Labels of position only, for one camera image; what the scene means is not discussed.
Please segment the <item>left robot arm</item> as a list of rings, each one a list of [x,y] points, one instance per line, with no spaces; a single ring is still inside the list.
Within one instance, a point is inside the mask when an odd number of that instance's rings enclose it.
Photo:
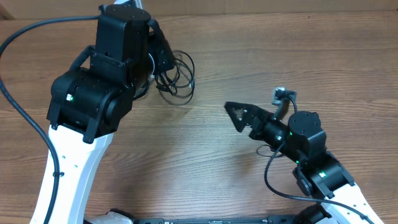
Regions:
[[[96,42],[51,87],[48,156],[32,223],[82,223],[100,160],[136,92],[175,67],[157,21],[140,1],[101,6]]]

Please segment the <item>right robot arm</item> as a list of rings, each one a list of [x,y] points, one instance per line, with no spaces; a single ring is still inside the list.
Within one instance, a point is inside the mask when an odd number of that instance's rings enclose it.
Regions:
[[[326,132],[315,112],[295,110],[288,123],[282,118],[295,101],[277,100],[271,113],[256,105],[228,101],[224,108],[237,131],[248,126],[253,140],[264,141],[273,151],[295,162],[293,175],[302,196],[289,195],[269,187],[275,194],[292,200],[313,202],[288,223],[381,223],[366,201],[353,176],[326,147]]]

